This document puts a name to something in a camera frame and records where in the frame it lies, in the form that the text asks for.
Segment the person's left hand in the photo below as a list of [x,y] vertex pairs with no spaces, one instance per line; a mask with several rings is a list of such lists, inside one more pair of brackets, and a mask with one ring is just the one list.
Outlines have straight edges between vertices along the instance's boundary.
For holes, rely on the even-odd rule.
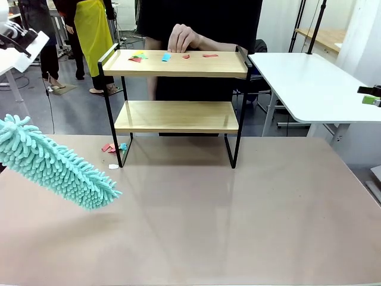
[[197,49],[200,44],[200,35],[184,24],[176,24],[168,40],[167,51],[184,53],[190,47]]

